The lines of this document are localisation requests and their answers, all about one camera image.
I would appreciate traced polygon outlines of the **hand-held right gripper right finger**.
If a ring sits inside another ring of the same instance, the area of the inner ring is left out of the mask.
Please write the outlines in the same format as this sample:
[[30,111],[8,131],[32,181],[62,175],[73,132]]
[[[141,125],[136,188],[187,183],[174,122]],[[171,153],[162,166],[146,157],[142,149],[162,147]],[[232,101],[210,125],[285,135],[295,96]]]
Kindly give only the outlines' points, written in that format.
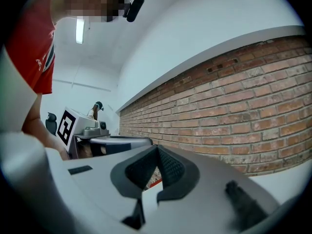
[[184,198],[159,203],[146,220],[146,234],[238,234],[236,214],[225,192],[231,180],[267,214],[279,207],[269,192],[230,164],[178,148],[169,150],[193,162],[199,169],[199,180]]

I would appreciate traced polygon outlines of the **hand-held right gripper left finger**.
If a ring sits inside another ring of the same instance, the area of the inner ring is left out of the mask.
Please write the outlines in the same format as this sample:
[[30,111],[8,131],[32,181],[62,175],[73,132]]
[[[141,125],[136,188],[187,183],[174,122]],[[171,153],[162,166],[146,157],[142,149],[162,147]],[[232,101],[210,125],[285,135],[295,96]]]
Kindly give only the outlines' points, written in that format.
[[76,230],[158,229],[156,189],[143,191],[157,146],[63,163],[60,195]]

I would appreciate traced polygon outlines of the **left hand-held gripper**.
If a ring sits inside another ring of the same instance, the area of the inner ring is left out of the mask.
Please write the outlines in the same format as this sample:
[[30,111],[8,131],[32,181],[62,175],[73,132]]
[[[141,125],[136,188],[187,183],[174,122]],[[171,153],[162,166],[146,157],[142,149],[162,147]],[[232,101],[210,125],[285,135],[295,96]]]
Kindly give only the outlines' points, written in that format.
[[122,153],[139,147],[151,146],[153,141],[142,136],[109,136],[106,123],[66,107],[59,121],[56,137],[67,151],[69,159],[78,159],[77,140],[90,140],[93,156]]

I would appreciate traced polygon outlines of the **person's left forearm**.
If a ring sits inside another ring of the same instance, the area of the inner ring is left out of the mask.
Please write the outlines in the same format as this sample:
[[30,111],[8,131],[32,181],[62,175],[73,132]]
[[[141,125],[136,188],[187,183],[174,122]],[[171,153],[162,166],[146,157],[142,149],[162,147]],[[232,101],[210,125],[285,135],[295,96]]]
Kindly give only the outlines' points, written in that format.
[[22,131],[25,134],[37,138],[44,147],[52,148],[58,151],[62,160],[68,160],[68,154],[62,143],[56,136],[52,135],[45,127],[40,117],[42,94],[37,94],[37,98],[30,108],[24,121]]

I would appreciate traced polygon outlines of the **person's left hand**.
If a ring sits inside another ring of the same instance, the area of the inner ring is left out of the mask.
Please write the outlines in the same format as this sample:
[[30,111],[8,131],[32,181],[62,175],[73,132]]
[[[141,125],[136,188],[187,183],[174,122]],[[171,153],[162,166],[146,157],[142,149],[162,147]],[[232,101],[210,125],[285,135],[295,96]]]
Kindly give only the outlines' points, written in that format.
[[92,158],[93,157],[91,147],[89,144],[88,145],[79,145],[77,154],[78,154],[79,159]]

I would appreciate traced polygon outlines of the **black office chair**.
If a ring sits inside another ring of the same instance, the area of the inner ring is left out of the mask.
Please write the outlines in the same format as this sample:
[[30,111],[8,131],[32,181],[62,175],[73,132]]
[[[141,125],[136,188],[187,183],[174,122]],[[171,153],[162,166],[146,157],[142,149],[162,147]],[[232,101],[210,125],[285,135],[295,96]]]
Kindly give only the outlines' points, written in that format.
[[57,117],[55,114],[48,112],[48,117],[45,120],[45,126],[47,130],[52,134],[56,135],[57,132]]

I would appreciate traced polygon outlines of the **ceiling light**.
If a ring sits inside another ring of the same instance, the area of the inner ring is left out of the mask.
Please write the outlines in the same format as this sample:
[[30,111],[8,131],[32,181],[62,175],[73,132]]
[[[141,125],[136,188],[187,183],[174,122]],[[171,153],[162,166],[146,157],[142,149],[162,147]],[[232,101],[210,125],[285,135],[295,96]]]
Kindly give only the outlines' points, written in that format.
[[84,35],[84,19],[77,19],[76,21],[76,43],[83,44],[83,35]]

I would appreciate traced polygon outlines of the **person's red shirt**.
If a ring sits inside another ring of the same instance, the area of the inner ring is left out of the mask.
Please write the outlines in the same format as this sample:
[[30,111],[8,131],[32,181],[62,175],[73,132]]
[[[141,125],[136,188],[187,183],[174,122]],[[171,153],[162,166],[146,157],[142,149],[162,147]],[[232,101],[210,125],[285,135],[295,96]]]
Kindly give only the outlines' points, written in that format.
[[51,0],[35,0],[20,17],[5,44],[16,69],[37,94],[52,92],[55,64]]

